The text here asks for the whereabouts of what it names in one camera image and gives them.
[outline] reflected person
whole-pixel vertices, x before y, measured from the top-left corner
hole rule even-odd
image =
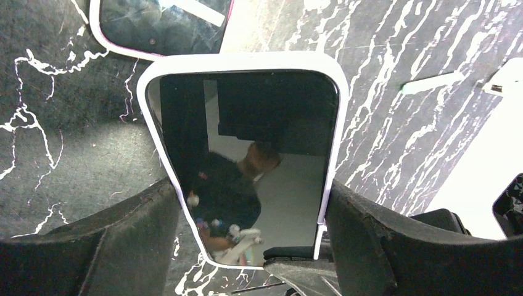
[[[228,239],[231,225],[252,228],[262,210],[254,180],[280,163],[279,154],[262,142],[251,143],[239,162],[216,152],[208,153],[187,199],[189,205],[193,201],[192,217],[208,251],[223,251],[236,245]]]

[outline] white surface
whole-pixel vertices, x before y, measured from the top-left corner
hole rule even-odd
[[[150,65],[142,74],[138,80],[138,86],[136,94],[140,109],[143,112],[144,119],[147,123],[147,127],[151,133],[152,139],[162,163],[165,166],[167,175],[173,183],[176,193],[178,195],[181,207],[189,225],[193,231],[196,242],[200,247],[204,259],[210,264],[224,268],[236,268],[236,269],[262,269],[257,266],[225,266],[213,262],[210,260],[207,252],[204,249],[204,245],[200,236],[196,224],[190,219],[191,214],[184,202],[185,198],[181,190],[179,181],[176,174],[169,163],[169,158],[163,145],[162,138],[159,135],[159,129],[155,126],[155,121],[152,118],[152,111],[150,109],[146,91],[147,85],[154,78],[161,77],[169,74],[179,73],[212,73],[212,72],[230,72],[230,71],[243,71],[243,70],[310,70],[318,73],[322,73],[329,77],[339,89],[339,108],[336,118],[336,127],[334,128],[334,140],[332,145],[332,151],[329,158],[329,165],[327,169],[327,176],[323,196],[321,199],[321,207],[318,215],[318,229],[323,230],[324,216],[329,200],[329,194],[331,192],[332,180],[334,178],[334,169],[336,167],[336,161],[339,152],[341,135],[343,132],[343,126],[345,123],[345,116],[347,114],[348,105],[348,84],[345,73],[341,66],[332,57],[314,51],[294,51],[294,52],[256,52],[248,54],[202,54],[202,55],[177,55],[164,57],[159,61],[154,62]],[[319,256],[319,241],[322,236],[322,231],[318,231],[316,234],[316,242],[314,258],[317,259]]]
[[[447,208],[476,237],[504,239],[494,201],[523,173],[523,98],[504,97],[465,151],[426,212]]]
[[[502,86],[502,91],[494,91],[493,85]],[[503,67],[485,84],[483,90],[497,96],[523,97],[523,57],[508,60]]]
[[[412,81],[406,83],[402,87],[402,93],[404,94],[416,94],[421,91],[428,91],[430,89],[438,88],[440,86],[449,86],[455,82],[462,81],[465,76],[458,71],[443,74],[435,77],[430,77],[422,80]]]

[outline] white mirror frame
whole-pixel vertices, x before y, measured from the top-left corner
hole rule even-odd
[[[160,54],[151,54],[149,52],[121,47],[109,41],[102,33],[102,28],[100,26],[100,10],[102,9],[101,2],[102,0],[91,0],[91,3],[89,5],[89,23],[91,26],[91,31],[93,32],[94,39],[96,39],[98,43],[104,46],[108,51],[112,51],[123,56],[135,57],[142,60],[149,60],[155,62],[156,60],[165,57],[164,55]],[[222,15],[217,11],[203,6],[200,2],[196,0],[175,0],[172,2],[173,5],[176,4],[176,6],[178,6],[182,10],[185,10],[190,14],[194,14],[197,17],[200,17],[201,19],[205,19],[216,26],[219,25],[218,27],[220,27],[223,22],[227,21],[230,18],[232,7],[234,4],[234,0],[232,0],[231,7],[228,10],[228,15]]]
[[[323,232],[327,230],[324,217],[331,192],[332,180],[335,175],[340,141],[342,137],[345,116],[348,105],[348,84],[341,66],[332,57],[314,51],[293,51],[293,52],[257,52],[249,54],[202,54],[202,55],[173,55],[163,57],[151,64],[140,76],[137,86],[138,103],[144,115],[147,126],[151,133],[154,144],[159,153],[160,159],[167,171],[176,189],[176,194],[180,201],[183,213],[189,221],[196,242],[200,247],[203,256],[210,264],[221,268],[234,269],[263,269],[261,266],[230,266],[221,265],[211,260],[204,248],[203,242],[198,233],[195,222],[185,203],[181,186],[176,177],[175,171],[169,162],[167,151],[160,137],[160,131],[155,126],[152,117],[151,107],[147,100],[147,85],[155,78],[171,74],[183,73],[213,73],[213,72],[236,72],[246,70],[309,70],[322,73],[329,77],[338,87],[339,90],[339,107],[334,128],[334,139],[332,142],[331,155],[328,162],[327,176],[321,206],[318,214],[318,227],[316,230],[316,239],[314,246],[313,259],[319,257],[319,247]]]

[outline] white vein pattern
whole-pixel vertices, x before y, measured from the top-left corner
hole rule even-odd
[[[83,36],[83,32],[85,31],[85,25],[88,24],[87,18],[85,17],[85,14],[83,13],[83,11],[78,7],[78,4],[76,3],[76,1],[75,0],[71,0],[71,2],[73,3],[73,5],[75,6],[75,8],[78,11],[79,15],[81,16],[81,18],[83,19],[83,21],[85,23],[84,25],[82,25],[80,27],[80,29],[78,29],[78,33],[76,35],[77,36]],[[74,43],[72,41],[73,38],[74,38],[74,36],[71,36],[69,38],[69,42],[68,42],[68,44],[66,45],[66,47],[64,49],[74,46]],[[16,169],[16,163],[18,161],[20,161],[19,159],[16,158],[16,138],[17,138],[17,133],[19,133],[18,130],[37,129],[39,131],[39,133],[41,134],[41,137],[42,137],[42,140],[43,140],[44,153],[46,155],[46,158],[49,160],[49,163],[48,163],[49,170],[48,170],[47,173],[42,174],[42,175],[39,176],[38,181],[37,181],[36,186],[35,186],[35,190],[37,190],[40,187],[41,183],[42,183],[42,179],[45,176],[51,174],[51,172],[53,170],[55,170],[56,167],[59,165],[60,159],[62,157],[62,153],[64,151],[64,136],[62,134],[62,131],[59,130],[60,140],[61,140],[60,149],[56,153],[51,152],[52,149],[49,147],[49,141],[48,141],[48,138],[47,138],[46,131],[41,126],[41,124],[40,124],[36,114],[34,113],[34,111],[31,111],[30,106],[28,106],[28,104],[23,100],[24,82],[23,82],[23,80],[22,80],[22,78],[20,76],[19,66],[22,63],[26,63],[29,66],[31,66],[32,68],[34,68],[37,71],[39,71],[40,73],[50,77],[51,91],[50,91],[49,95],[47,96],[47,98],[45,98],[45,100],[48,101],[49,99],[52,99],[52,97],[54,95],[54,91],[55,91],[55,78],[54,77],[55,76],[57,76],[57,75],[64,75],[64,74],[68,74],[68,73],[74,73],[74,72],[80,72],[82,70],[82,68],[85,68],[85,66],[87,66],[87,64],[91,60],[97,59],[99,57],[105,57],[109,53],[109,51],[98,52],[96,54],[93,54],[91,51],[84,51],[84,53],[83,53],[84,59],[83,60],[79,61],[76,64],[65,66],[65,67],[55,66],[55,65],[52,65],[51,63],[42,62],[42,61],[38,60],[35,57],[33,51],[31,49],[29,49],[29,48],[26,49],[25,52],[26,52],[26,56],[21,56],[21,57],[18,57],[18,58],[16,58],[14,60],[15,75],[16,75],[16,78],[17,78],[17,80],[19,82],[19,85],[17,87],[17,92],[18,92],[18,95],[19,95],[19,106],[16,108],[16,110],[14,111],[14,113],[11,116],[11,118],[9,119],[9,121],[7,121],[7,122],[5,122],[5,123],[0,125],[0,130],[4,130],[4,131],[7,131],[8,133],[12,133],[12,139],[13,139],[12,140],[12,145],[11,145],[11,149],[12,149],[11,166],[9,168],[5,168],[5,169],[2,170],[2,172],[0,173],[0,181],[2,179],[4,179],[8,174],[12,173],[13,170]],[[74,62],[75,59],[76,59],[76,55],[71,50],[69,55],[68,55],[68,58],[66,59],[64,64],[67,63],[67,62]],[[60,204],[61,204],[61,202],[55,203],[55,204],[51,205],[47,209],[49,214],[45,217],[45,219],[42,222],[40,222],[36,226],[35,231],[32,232],[32,233],[29,233],[29,234],[37,234],[37,233],[39,233],[40,230],[42,230],[42,227],[48,222],[49,218],[55,212],[57,212],[60,215],[60,217],[61,217],[62,221],[64,222],[64,224],[67,224],[67,220],[65,219],[64,215],[62,214],[62,212],[56,208],[56,206],[58,206]],[[16,236],[13,236],[13,237],[25,236],[25,235],[29,235],[29,234],[16,235]]]
[[[41,190],[45,177],[67,154],[67,136],[58,129],[52,131],[59,135],[53,138],[57,142],[49,142],[37,110],[23,97],[24,83],[29,83],[23,74],[35,69],[48,77],[49,91],[42,100],[52,103],[56,88],[66,87],[58,85],[57,76],[77,75],[93,60],[107,56],[107,51],[92,53],[79,45],[87,38],[88,21],[80,8],[85,4],[78,2],[70,0],[69,8],[82,25],[62,48],[64,55],[43,61],[44,55],[32,47],[14,60],[20,105],[0,124],[0,133],[9,135],[6,154],[12,156],[0,168],[0,183],[17,173],[19,162],[30,161],[17,154],[17,140],[25,132],[38,132],[44,144],[46,163],[36,165],[45,170],[34,180],[35,190]],[[261,15],[269,5],[276,7],[271,13],[281,26],[274,25],[267,33],[261,30],[267,25]],[[295,5],[289,0],[276,5],[271,0],[260,1],[257,21],[261,23],[255,32],[258,50],[308,49],[335,57],[346,71],[352,99],[337,179],[405,215],[421,212],[499,101],[481,93],[481,82],[508,57],[523,54],[523,23],[518,19],[522,1],[460,0],[443,5],[442,0],[304,0],[301,14],[289,15],[289,8]],[[292,31],[278,31],[286,28],[284,22],[291,23]],[[285,38],[277,41],[282,33]],[[132,71],[124,73],[124,113],[119,116],[123,122],[135,112],[130,81],[136,78],[137,64],[135,60]],[[452,88],[418,95],[398,92],[404,82],[453,70],[467,79]],[[124,193],[112,192],[107,194],[109,199]],[[42,208],[45,217],[30,228],[31,234],[39,233],[51,219],[70,223],[62,213],[63,204],[49,202],[48,208]],[[170,272],[170,282],[175,284],[168,283],[166,295],[224,295],[222,291],[278,282],[266,273],[209,265],[194,252],[190,231],[179,231]],[[186,267],[187,261],[196,264]]]
[[[338,0],[330,6],[307,1],[284,46],[265,43],[273,50],[322,51],[342,64],[351,103],[337,179],[381,205],[414,215],[428,205],[499,102],[482,94],[481,82],[509,56],[521,55],[521,5],[517,0],[445,5]],[[466,79],[453,87],[399,92],[407,81],[455,70]]]

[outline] white object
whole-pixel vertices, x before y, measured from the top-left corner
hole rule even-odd
[[[483,90],[496,96],[523,96],[523,57],[508,60]]]
[[[176,6],[202,20],[212,23],[217,27],[221,27],[221,24],[223,24],[223,21],[225,20],[225,15],[196,0],[160,0],[159,3],[163,9]]]
[[[231,236],[238,236],[240,234],[240,226],[233,224],[229,227],[229,234]]]
[[[249,70],[306,70],[327,76],[339,90],[339,104],[334,127],[334,135],[332,139],[332,149],[329,156],[329,163],[327,168],[326,180],[323,187],[321,206],[318,212],[316,239],[314,242],[313,259],[317,260],[319,257],[319,247],[323,232],[326,230],[324,225],[325,211],[327,203],[329,202],[329,195],[331,193],[332,180],[335,175],[336,161],[338,152],[340,150],[340,140],[343,133],[343,126],[345,123],[345,116],[347,114],[348,106],[348,84],[345,73],[341,66],[332,57],[315,51],[293,51],[293,52],[256,52],[256,53],[239,53],[239,54],[201,54],[201,55],[176,55],[170,57],[163,57],[160,60],[150,65],[138,80],[137,97],[140,109],[143,112],[147,127],[151,133],[151,137],[158,150],[160,159],[165,167],[167,175],[176,190],[176,195],[179,198],[180,204],[185,216],[191,226],[191,229],[196,238],[196,242],[200,247],[204,259],[210,264],[222,268],[233,269],[263,269],[261,266],[230,266],[224,265],[211,260],[204,244],[199,236],[198,228],[191,218],[191,213],[187,204],[184,202],[185,198],[181,190],[180,183],[176,173],[171,166],[169,157],[160,137],[159,129],[155,126],[155,120],[152,116],[147,100],[147,86],[155,78],[170,75],[170,74],[184,74],[184,73],[212,73],[212,72],[236,72]]]
[[[197,207],[200,204],[200,197],[198,195],[189,195],[187,198],[187,204],[192,207]]]
[[[128,57],[135,57],[142,60],[156,61],[164,57],[160,54],[153,54],[150,52],[139,51],[136,49],[130,49],[122,46],[118,46],[113,42],[109,41],[102,33],[100,26],[100,11],[102,9],[101,2],[103,0],[91,0],[89,5],[89,25],[93,33],[94,39],[100,43],[107,50],[117,54],[121,54]],[[163,0],[160,3],[162,7],[165,6],[178,6],[180,9],[195,15],[201,19],[204,19],[216,26],[221,26],[225,20],[225,15],[201,4],[196,0]]]
[[[449,74],[426,78],[422,80],[412,81],[406,83],[402,87],[403,94],[416,94],[422,91],[428,91],[430,89],[437,88],[439,86],[448,86],[453,83],[463,81],[465,76],[461,72],[455,71]]]
[[[521,110],[521,97],[502,98],[426,212],[446,208],[459,216],[473,236],[506,238],[492,206],[510,182],[523,173]]]
[[[236,264],[240,257],[243,256],[245,251],[251,246],[251,245],[257,245],[263,243],[263,240],[261,239],[260,235],[262,232],[259,229],[250,228],[250,229],[244,229],[241,231],[236,231],[235,228],[232,235],[236,236],[238,235],[240,237],[240,241],[237,245],[234,246],[234,248],[228,249],[224,252],[215,252],[213,254],[214,259],[216,262],[224,265],[233,265]]]

